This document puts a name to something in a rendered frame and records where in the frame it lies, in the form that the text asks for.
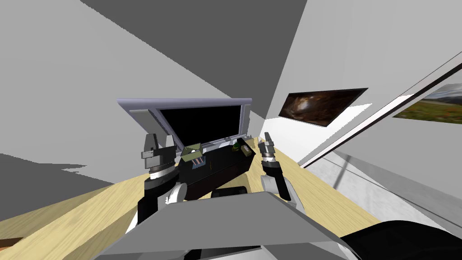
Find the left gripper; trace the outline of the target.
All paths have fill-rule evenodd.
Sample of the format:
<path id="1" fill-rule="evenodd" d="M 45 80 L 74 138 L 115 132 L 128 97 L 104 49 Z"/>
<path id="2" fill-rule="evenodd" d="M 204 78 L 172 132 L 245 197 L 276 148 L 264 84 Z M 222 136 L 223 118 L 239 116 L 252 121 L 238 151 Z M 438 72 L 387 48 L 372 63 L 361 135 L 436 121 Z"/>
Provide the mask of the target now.
<path id="1" fill-rule="evenodd" d="M 145 162 L 145 168 L 149 169 L 163 165 L 174 166 L 176 149 L 177 146 L 172 135 L 166 136 L 164 148 L 158 148 L 156 134 L 146 134 L 144 151 L 141 152 L 141 158 Z"/>

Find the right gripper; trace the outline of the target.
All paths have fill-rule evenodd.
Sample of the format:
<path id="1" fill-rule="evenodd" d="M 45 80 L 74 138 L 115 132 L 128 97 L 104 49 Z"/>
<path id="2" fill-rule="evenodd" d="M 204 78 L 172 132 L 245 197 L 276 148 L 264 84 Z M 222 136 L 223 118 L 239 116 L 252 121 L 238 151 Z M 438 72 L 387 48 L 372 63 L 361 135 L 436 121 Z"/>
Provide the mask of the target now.
<path id="1" fill-rule="evenodd" d="M 271 136 L 268 132 L 264 133 L 265 142 L 262 139 L 258 140 L 258 148 L 262 154 L 263 160 L 275 160 L 275 149 L 274 143 L 272 142 Z"/>

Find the olive green open box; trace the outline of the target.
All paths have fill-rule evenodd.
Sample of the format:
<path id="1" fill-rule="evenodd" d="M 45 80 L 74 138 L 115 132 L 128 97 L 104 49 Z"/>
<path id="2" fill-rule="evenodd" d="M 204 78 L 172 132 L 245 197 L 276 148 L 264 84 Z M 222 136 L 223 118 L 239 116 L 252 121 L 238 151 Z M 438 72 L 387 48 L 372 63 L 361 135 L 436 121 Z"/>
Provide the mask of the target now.
<path id="1" fill-rule="evenodd" d="M 180 155 L 184 162 L 198 159 L 201 156 L 203 156 L 203 146 L 200 143 L 185 146 Z"/>

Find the grey framed television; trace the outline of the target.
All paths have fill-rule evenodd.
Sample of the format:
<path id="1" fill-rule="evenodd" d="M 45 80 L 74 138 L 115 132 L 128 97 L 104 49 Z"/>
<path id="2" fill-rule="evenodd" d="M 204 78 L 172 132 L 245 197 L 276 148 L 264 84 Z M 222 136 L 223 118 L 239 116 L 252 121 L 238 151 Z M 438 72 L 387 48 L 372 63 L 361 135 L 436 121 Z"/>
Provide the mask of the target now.
<path id="1" fill-rule="evenodd" d="M 117 104 L 161 147 L 171 135 L 179 154 L 200 143 L 210 148 L 247 135 L 251 98 L 118 98 Z"/>

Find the black television stand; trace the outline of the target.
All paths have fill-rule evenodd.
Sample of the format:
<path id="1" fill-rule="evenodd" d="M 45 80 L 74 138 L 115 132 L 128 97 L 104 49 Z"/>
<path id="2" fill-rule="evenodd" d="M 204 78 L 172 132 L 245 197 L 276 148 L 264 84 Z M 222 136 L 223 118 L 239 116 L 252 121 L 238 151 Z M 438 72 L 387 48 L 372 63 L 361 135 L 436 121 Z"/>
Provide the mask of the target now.
<path id="1" fill-rule="evenodd" d="M 179 161 L 178 181 L 187 184 L 185 200 L 200 199 L 249 170 L 255 152 L 242 138 L 238 138 L 237 143 L 246 146 L 249 155 L 242 149 L 233 151 L 228 145 L 206 152 L 205 165 L 196 169 L 192 168 L 192 162 Z"/>

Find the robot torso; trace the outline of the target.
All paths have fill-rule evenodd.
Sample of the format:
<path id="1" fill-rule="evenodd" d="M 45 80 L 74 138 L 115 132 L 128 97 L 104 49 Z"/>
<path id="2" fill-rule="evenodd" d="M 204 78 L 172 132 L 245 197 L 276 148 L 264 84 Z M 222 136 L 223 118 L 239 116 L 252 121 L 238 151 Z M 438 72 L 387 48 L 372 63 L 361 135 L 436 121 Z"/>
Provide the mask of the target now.
<path id="1" fill-rule="evenodd" d="M 137 225 L 93 260 L 362 260 L 291 201 L 269 192 L 187 202 L 143 197 Z"/>

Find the dark brown wall picture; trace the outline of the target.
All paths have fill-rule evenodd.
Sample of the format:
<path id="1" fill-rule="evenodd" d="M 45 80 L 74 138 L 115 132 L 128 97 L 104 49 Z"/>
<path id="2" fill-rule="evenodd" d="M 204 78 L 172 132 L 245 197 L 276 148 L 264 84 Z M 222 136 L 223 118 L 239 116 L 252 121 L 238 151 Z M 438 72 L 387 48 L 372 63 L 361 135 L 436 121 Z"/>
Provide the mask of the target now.
<path id="1" fill-rule="evenodd" d="M 313 91 L 288 94 L 279 116 L 326 127 L 367 88 Z"/>

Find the green landscape wall picture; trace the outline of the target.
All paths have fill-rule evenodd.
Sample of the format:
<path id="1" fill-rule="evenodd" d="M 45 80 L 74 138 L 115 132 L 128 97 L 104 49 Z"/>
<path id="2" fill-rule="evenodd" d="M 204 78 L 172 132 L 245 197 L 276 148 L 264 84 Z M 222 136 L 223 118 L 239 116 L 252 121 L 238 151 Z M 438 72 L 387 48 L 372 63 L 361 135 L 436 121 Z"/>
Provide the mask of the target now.
<path id="1" fill-rule="evenodd" d="M 394 117 L 462 124 L 462 84 L 446 84 Z"/>

